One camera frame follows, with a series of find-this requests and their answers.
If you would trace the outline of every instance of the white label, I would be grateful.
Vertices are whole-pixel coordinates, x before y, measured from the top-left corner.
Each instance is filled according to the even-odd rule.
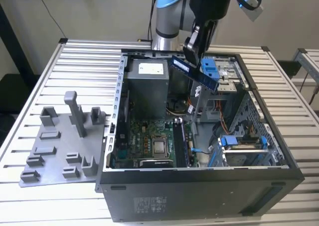
[[[193,109],[194,107],[192,105],[189,105],[189,108],[188,108],[188,113],[191,114],[193,112]]]
[[[163,64],[162,63],[140,63],[139,74],[158,74],[163,75]]]
[[[185,65],[181,64],[180,62],[174,60],[174,64],[179,66],[180,68],[184,69],[186,72],[189,72],[189,68],[186,67]]]
[[[165,213],[167,197],[140,197],[133,198],[134,212],[136,214]]]
[[[226,75],[226,76],[227,76],[227,72],[226,72],[226,71],[219,71],[219,73],[220,73],[221,75]]]

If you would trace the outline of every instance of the black wire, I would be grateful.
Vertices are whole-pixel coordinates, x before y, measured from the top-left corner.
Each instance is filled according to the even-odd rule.
[[[209,139],[208,145],[211,145],[213,143],[213,140],[218,138],[218,136],[216,135],[216,132],[218,131],[218,129],[221,127],[221,123],[217,122],[214,124],[213,128],[212,128],[212,136]]]
[[[150,34],[151,34],[151,41],[153,41],[153,34],[152,34],[152,16],[153,16],[153,11],[154,11],[155,2],[156,2],[156,0],[152,0],[151,12],[150,12],[150,21],[149,21],[149,28],[148,28],[148,40],[150,39]]]
[[[204,152],[204,151],[195,151],[196,153],[203,153],[205,155],[210,155],[210,153]]]
[[[149,21],[149,28],[148,28],[148,40],[150,39],[150,32],[151,32],[151,38],[152,38],[152,15],[153,15],[153,6],[154,6],[154,0],[152,0],[152,4],[151,4],[150,21]]]
[[[41,1],[42,1],[42,3],[44,4],[46,10],[48,11],[50,17],[51,17],[51,18],[53,19],[53,21],[55,22],[56,26],[58,26],[58,28],[61,30],[63,36],[66,38],[66,36],[65,36],[64,32],[62,31],[61,27],[59,26],[59,24],[55,21],[55,19],[54,19],[53,16],[51,15],[51,13],[50,13],[48,7],[46,6],[45,2],[44,2],[43,0],[41,0]]]
[[[311,103],[313,103],[313,100],[314,100],[314,98],[315,98],[315,93],[313,94],[313,96],[311,97],[311,99],[310,99],[310,102],[309,102],[309,105],[311,105]]]
[[[307,76],[308,76],[308,73],[306,74],[305,79],[304,79],[303,83],[301,84],[301,87],[300,87],[300,90],[299,90],[300,93],[301,93],[301,90],[302,90],[302,88],[303,88],[303,86],[305,84]]]

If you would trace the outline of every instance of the green motherboard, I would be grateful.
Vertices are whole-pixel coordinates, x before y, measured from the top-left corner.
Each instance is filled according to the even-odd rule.
[[[188,122],[184,125],[187,145],[192,146],[192,133]],[[161,146],[156,151],[154,146]],[[116,168],[138,168],[145,159],[168,159],[176,166],[172,121],[134,121],[130,123],[128,146],[118,149]]]

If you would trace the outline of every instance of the aluminum extrusion table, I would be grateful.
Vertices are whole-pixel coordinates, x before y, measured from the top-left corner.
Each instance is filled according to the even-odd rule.
[[[79,40],[58,44],[0,148],[0,223],[18,226],[118,225],[112,222],[103,195],[95,193],[95,183],[20,188],[18,182],[38,133],[39,114],[44,106],[54,106],[57,113],[68,113],[64,93],[77,91],[77,102],[83,111],[99,106],[102,111],[110,112],[121,48],[148,49],[150,44]],[[211,46],[209,51],[241,55],[306,179],[261,218],[144,224],[318,226],[318,117],[270,52],[260,47],[239,46]]]
[[[299,48],[293,60],[298,61],[319,84],[319,50]]]

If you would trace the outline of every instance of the blue clip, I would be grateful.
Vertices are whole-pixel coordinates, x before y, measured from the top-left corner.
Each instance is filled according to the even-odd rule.
[[[238,141],[236,136],[234,135],[225,135],[224,136],[227,145],[238,145]]]
[[[268,141],[267,141],[267,139],[266,139],[263,135],[260,137],[260,139],[261,139],[261,143],[262,143],[262,145],[263,145],[263,150],[267,149],[267,148],[268,148]]]
[[[213,59],[203,58],[201,60],[201,67],[203,69],[203,73],[206,76],[209,76],[211,79],[215,81],[219,81],[219,72]]]
[[[194,152],[202,152],[202,150],[201,149],[196,149],[196,148],[191,148],[191,151],[194,151]]]
[[[221,146],[226,146],[227,145],[226,139],[224,137],[222,137],[220,139],[220,141],[221,141]]]

